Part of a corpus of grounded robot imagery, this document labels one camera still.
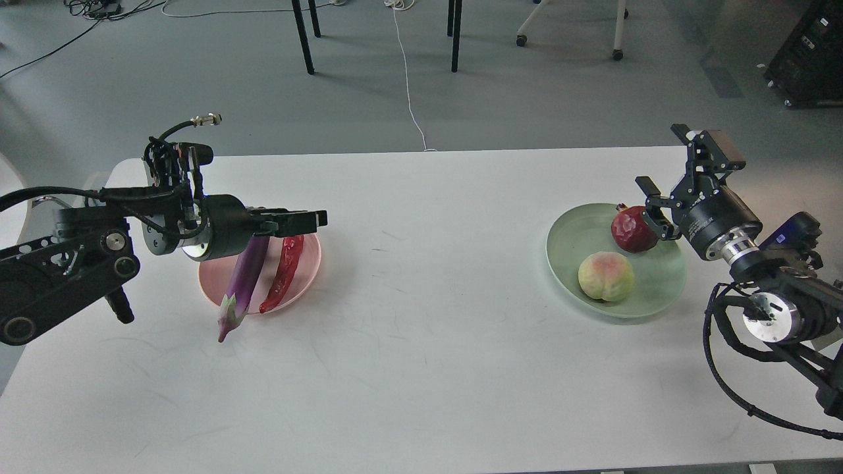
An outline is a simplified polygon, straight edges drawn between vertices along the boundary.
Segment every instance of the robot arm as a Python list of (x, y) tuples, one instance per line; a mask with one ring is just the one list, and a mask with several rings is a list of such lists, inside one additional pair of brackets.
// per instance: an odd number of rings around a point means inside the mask
[(32, 341), (99, 298), (123, 323), (134, 320), (122, 285), (140, 271), (128, 217), (141, 221), (154, 255), (183, 248), (193, 260), (239, 254), (252, 235), (286, 237), (327, 225), (325, 211), (246, 207), (230, 195), (205, 196), (200, 167), (213, 151), (196, 143), (168, 143), (185, 127), (217, 125), (198, 116), (150, 138), (144, 154), (150, 186), (82, 191), (41, 187), (0, 197), (0, 212), (48, 194), (84, 196), (86, 206), (55, 211), (52, 235), (0, 250), (0, 342)]
[[(817, 278), (816, 270), (823, 265), (814, 250), (822, 234), (819, 222), (808, 213), (797, 213), (756, 244), (761, 222), (726, 185), (726, 178), (745, 166), (743, 157), (720, 131), (692, 132), (681, 124), (671, 129), (688, 148), (685, 176), (669, 197), (661, 196), (648, 176), (638, 176), (636, 183), (646, 195), (644, 221), (660, 239), (685, 237), (701, 259), (722, 258), (729, 265), (734, 282), (715, 287), (706, 309), (704, 345), (717, 382), (750, 415), (785, 428), (843, 439), (841, 433), (799, 427), (748, 404), (719, 377), (708, 344), (713, 317), (730, 347), (761, 362), (787, 362), (818, 387), (816, 397), (824, 412), (843, 419), (843, 348), (831, 359), (803, 344), (831, 333), (843, 316), (843, 290), (838, 283)], [(670, 219), (663, 208), (670, 209)], [(754, 292), (745, 293), (746, 288)], [(739, 341), (726, 315), (729, 307), (743, 311), (749, 332), (770, 351)]]

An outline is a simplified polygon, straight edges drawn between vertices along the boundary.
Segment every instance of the black table leg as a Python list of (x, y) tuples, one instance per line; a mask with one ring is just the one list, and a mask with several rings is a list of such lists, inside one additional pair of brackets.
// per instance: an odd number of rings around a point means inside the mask
[(316, 17), (316, 0), (308, 0), (308, 7), (310, 8), (310, 22), (314, 24), (314, 36), (322, 37), (322, 32), (319, 31), (319, 18)]
[(457, 72), (459, 60), (459, 24), (463, 16), (463, 0), (454, 0), (454, 51), (451, 53), (451, 72)]
[(454, 0), (448, 0), (448, 36), (454, 36)]
[(304, 66), (308, 69), (308, 74), (314, 74), (314, 62), (310, 57), (310, 46), (308, 46), (308, 34), (304, 30), (304, 17), (302, 16), (302, 3), (299, 0), (290, 0), (293, 4), (293, 16), (296, 17), (296, 27), (298, 28), (298, 38), (302, 41), (302, 53), (304, 54)]

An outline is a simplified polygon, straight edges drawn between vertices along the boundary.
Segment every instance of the white cable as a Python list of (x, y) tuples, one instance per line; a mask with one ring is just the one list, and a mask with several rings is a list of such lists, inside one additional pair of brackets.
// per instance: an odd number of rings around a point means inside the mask
[(413, 8), (413, 5), (415, 4), (416, 0), (410, 0), (410, 4), (406, 6), (404, 4), (404, 0), (384, 0), (384, 5), (392, 8), (392, 11), (394, 12), (404, 12), (406, 10), (409, 10), (410, 8)]
[[(190, 15), (173, 15), (171, 13), (167, 13), (166, 8), (170, 5), (173, 0), (167, 0), (164, 2), (164, 5), (161, 6), (161, 13), (170, 18), (198, 18), (204, 17), (209, 15), (217, 15), (221, 13), (275, 13), (275, 12), (292, 12), (290, 8), (274, 8), (274, 9), (267, 9), (267, 10), (219, 10), (213, 12), (206, 12), (206, 13), (195, 13)], [(340, 6), (345, 3), (345, 0), (329, 0), (328, 3), (323, 3), (321, 5), (316, 5), (316, 8), (326, 7), (328, 5), (336, 5)], [(310, 8), (302, 8), (302, 11), (310, 10)]]
[[(424, 151), (426, 152), (435, 152), (438, 151), (435, 148), (428, 148), (427, 147), (427, 138), (424, 136), (424, 132), (422, 128), (419, 127), (419, 122), (416, 121), (416, 114), (413, 113), (413, 104), (410, 101), (410, 70), (407, 67), (407, 53), (404, 51), (404, 43), (401, 42), (401, 30), (398, 28), (398, 14), (396, 12), (403, 12), (413, 6), (413, 3), (416, 0), (412, 0), (410, 6), (404, 7), (403, 0), (391, 0), (392, 5), (387, 4), (390, 0), (384, 0), (384, 5), (392, 8), (392, 18), (395, 20), (395, 33), (398, 35), (398, 46), (401, 46), (401, 55), (404, 57), (404, 81), (407, 86), (407, 109), (410, 110), (410, 117), (413, 119), (413, 123), (416, 124), (416, 128), (418, 129), (419, 133), (421, 134), (421, 143), (424, 145)], [(394, 6), (397, 3), (400, 3), (401, 7)]]

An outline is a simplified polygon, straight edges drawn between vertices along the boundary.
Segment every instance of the red chili pepper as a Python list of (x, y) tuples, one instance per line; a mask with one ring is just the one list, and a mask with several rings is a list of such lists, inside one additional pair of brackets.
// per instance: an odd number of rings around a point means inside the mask
[(272, 310), (284, 299), (284, 295), (290, 289), (290, 283), (293, 282), (293, 275), (296, 273), (296, 268), (298, 268), (298, 260), (302, 256), (303, 248), (303, 235), (284, 237), (281, 245), (281, 260), (278, 262), (278, 270), (276, 270), (275, 279), (272, 280), (272, 286), (270, 286), (269, 292), (266, 294), (266, 299), (260, 304), (261, 313)]

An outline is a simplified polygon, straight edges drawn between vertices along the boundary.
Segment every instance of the purple eggplant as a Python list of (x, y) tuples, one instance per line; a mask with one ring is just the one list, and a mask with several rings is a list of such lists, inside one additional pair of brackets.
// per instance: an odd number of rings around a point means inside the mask
[(260, 270), (266, 258), (266, 248), (269, 247), (269, 237), (252, 237), (246, 249), (240, 252), (228, 290), (219, 305), (219, 341), (240, 326), (249, 310), (252, 293), (260, 277)]

